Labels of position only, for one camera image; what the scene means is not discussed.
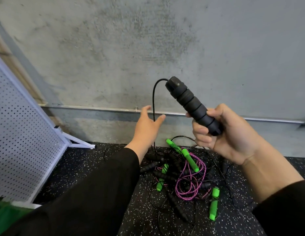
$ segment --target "black shirt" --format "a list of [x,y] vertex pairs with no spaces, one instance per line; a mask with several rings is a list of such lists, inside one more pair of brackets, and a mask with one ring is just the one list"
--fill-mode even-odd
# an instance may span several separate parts
[[[134,151],[123,148],[55,201],[15,222],[3,236],[116,236],[139,179]],[[259,204],[253,214],[268,236],[305,235],[305,181]]]

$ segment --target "green jump rope handle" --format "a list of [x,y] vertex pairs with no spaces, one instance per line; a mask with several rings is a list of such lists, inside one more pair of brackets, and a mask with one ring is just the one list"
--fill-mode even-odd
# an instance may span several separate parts
[[210,204],[210,219],[215,221],[217,216],[218,200],[213,200]]
[[218,209],[218,197],[220,194],[220,190],[218,187],[214,187],[213,191],[212,191],[212,196],[213,196],[213,201],[210,204],[210,219],[212,221],[216,220],[216,216],[217,216],[217,209]]
[[[163,174],[166,174],[167,171],[168,171],[168,168],[169,168],[169,165],[168,164],[164,164],[161,172]],[[160,192],[162,190],[163,183],[164,183],[164,179],[159,178],[159,182],[157,183],[157,187],[156,187],[157,191]]]
[[198,172],[199,171],[199,168],[198,166],[196,165],[196,163],[194,162],[194,160],[191,158],[189,152],[184,148],[182,149],[182,154],[183,156],[186,158],[186,160],[189,162],[190,166],[192,167],[192,169],[195,171],[195,172]]
[[173,143],[170,139],[167,139],[166,142],[168,143],[168,145],[169,145],[170,147],[174,148],[174,150],[175,150],[177,153],[179,153],[179,154],[182,153],[181,148],[178,147],[175,143]]

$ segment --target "perforated metal panel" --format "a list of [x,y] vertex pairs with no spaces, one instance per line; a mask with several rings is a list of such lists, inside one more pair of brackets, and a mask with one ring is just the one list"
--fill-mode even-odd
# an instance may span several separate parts
[[0,67],[0,197],[32,201],[67,145],[6,68]]

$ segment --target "gray wall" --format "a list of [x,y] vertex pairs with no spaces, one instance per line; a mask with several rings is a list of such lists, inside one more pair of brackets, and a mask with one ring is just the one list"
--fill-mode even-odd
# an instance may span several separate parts
[[[157,79],[175,75],[206,106],[305,119],[305,0],[0,0],[0,21],[48,103],[142,107]],[[155,99],[157,110],[183,111],[163,84]],[[128,142],[138,118],[51,115],[101,142]],[[305,156],[304,127],[252,124],[283,154]],[[190,120],[168,117],[157,144],[181,134]]]

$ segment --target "speckled floor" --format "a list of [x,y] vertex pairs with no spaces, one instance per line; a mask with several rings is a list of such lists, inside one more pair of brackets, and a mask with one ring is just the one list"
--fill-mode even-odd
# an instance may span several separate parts
[[[60,196],[63,192],[86,177],[90,172],[104,163],[105,149],[112,144],[97,143],[96,149],[69,148],[53,170],[48,181],[38,194],[34,203],[45,204]],[[123,145],[107,149],[106,158],[121,149]],[[195,154],[204,159],[208,156],[204,150],[196,149]],[[305,158],[287,158],[288,161],[305,178]],[[135,188],[133,197],[125,213],[119,236],[130,235],[162,235],[158,229],[156,210],[149,202],[148,192],[152,186],[150,175],[141,176]],[[237,166],[231,166],[228,171],[227,183],[234,194],[233,205],[227,197],[228,191],[222,187],[218,206],[219,216],[215,222],[208,219],[210,203],[206,200],[197,202],[196,226],[192,235],[265,235],[263,229],[252,215],[256,205],[252,202],[246,180]],[[152,202],[161,206],[165,192],[151,191]],[[186,202],[182,205],[190,219],[195,217],[195,203]],[[188,236],[193,226],[182,222],[172,210],[160,214],[160,228],[165,235]]]

